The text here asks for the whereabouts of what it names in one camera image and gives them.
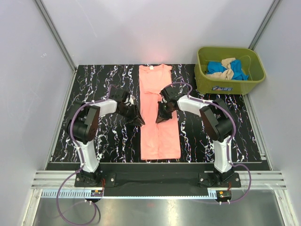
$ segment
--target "stainless steel surface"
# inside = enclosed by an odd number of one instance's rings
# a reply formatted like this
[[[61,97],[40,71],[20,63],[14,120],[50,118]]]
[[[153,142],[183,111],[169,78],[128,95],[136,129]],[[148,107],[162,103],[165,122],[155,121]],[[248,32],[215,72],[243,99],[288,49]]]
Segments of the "stainless steel surface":
[[[255,47],[256,47],[256,45],[257,45],[260,37],[262,36],[265,28],[267,27],[269,21],[271,20],[273,14],[275,13],[275,11],[278,8],[278,6],[279,6],[279,4],[280,4],[281,1],[282,0],[274,0],[272,2],[270,8],[268,9],[267,14],[265,15],[262,23],[260,24],[260,26],[259,26],[259,28],[258,28],[258,30],[257,30],[257,32],[256,32],[256,34],[255,34],[255,36],[254,36],[251,44],[249,46],[249,49],[251,49],[251,50],[255,49]]]
[[[42,0],[33,0],[36,5],[37,5],[37,8],[38,10],[40,11],[40,13],[42,14],[50,32],[52,33],[57,45],[59,46],[63,56],[65,57],[69,67],[71,68],[71,70],[73,72],[75,72],[77,66],[75,65],[75,63],[73,62],[68,50],[66,49],[66,46],[64,45],[59,33],[57,32],[56,28],[55,28],[55,25],[54,23],[52,22],[51,18],[50,18],[50,15],[47,11],[47,9],[45,8],[44,6],[44,3]]]
[[[234,198],[243,193],[235,191]],[[77,200],[61,199],[62,211],[70,208]],[[205,204],[194,200],[100,200],[101,211],[98,226],[283,226],[275,194],[271,190],[251,191],[236,204]],[[86,203],[65,213],[75,223],[89,221],[93,207]],[[41,198],[34,226],[68,225],[57,217],[55,199]]]

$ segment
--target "black marble mat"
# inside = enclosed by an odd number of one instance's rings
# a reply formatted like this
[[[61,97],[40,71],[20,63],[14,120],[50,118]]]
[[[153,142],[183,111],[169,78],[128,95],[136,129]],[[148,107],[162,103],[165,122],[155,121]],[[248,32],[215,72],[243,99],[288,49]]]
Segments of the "black marble mat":
[[[190,83],[191,95],[204,99],[225,100],[238,125],[232,141],[233,161],[261,162],[260,153],[253,134],[243,97],[240,95],[202,95],[196,90],[194,65],[172,65],[172,81]],[[104,98],[110,84],[128,90],[139,102],[138,65],[80,65],[66,112],[75,100],[91,101]],[[179,87],[187,93],[187,88]],[[181,158],[151,162],[213,162],[213,143],[204,132],[202,120],[191,113],[178,112]],[[140,128],[124,124],[123,117],[112,114],[99,119],[95,138],[96,155],[100,162],[146,162],[140,158]],[[73,143],[63,129],[51,162],[79,162]]]

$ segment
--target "metal floor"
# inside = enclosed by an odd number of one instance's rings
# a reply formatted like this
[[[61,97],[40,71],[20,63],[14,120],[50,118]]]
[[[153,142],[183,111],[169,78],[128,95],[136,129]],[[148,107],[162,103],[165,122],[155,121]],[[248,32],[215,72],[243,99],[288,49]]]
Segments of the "metal floor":
[[[237,199],[242,191],[233,191]],[[62,212],[81,199],[60,199]],[[103,199],[97,203],[101,212],[91,225],[96,226],[283,226],[276,195],[272,190],[252,190],[244,200],[231,205],[212,200],[134,200]],[[64,215],[74,223],[88,222],[94,208],[86,203],[71,208]],[[41,198],[34,226],[64,226],[53,198]]]

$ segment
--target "blue cloth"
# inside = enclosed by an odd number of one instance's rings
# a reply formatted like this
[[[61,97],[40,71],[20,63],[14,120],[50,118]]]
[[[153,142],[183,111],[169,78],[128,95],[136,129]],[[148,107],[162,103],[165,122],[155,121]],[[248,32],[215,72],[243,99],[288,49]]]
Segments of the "blue cloth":
[[[233,70],[234,74],[232,80],[248,80],[249,75],[245,75],[241,69],[241,62],[240,60],[233,60],[231,63],[231,69]],[[227,68],[225,68],[220,62],[210,61],[208,63],[208,73],[213,74],[215,72],[224,72]]]

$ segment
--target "black work surface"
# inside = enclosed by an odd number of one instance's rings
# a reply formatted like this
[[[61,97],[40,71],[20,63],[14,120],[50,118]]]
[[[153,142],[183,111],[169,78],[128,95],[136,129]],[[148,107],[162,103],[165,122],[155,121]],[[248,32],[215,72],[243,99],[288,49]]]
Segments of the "black work surface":
[[[261,162],[243,97],[240,95],[200,94],[194,79],[194,65],[172,65],[172,81],[187,82],[193,86],[192,96],[225,100],[237,123],[237,133],[232,141],[232,159],[236,161]],[[139,103],[139,65],[80,65],[72,87],[66,112],[74,101],[91,101],[104,98],[113,84],[126,89]],[[186,87],[179,87],[183,93]],[[178,112],[181,144],[180,159],[144,161],[140,157],[140,128],[125,124],[122,116],[112,114],[99,119],[95,138],[96,156],[100,162],[214,162],[212,141],[202,127],[200,117]],[[58,141],[50,162],[79,162],[76,149],[69,136],[60,130]]]
[[[105,188],[104,196],[199,196],[196,172],[117,172],[115,187]]]

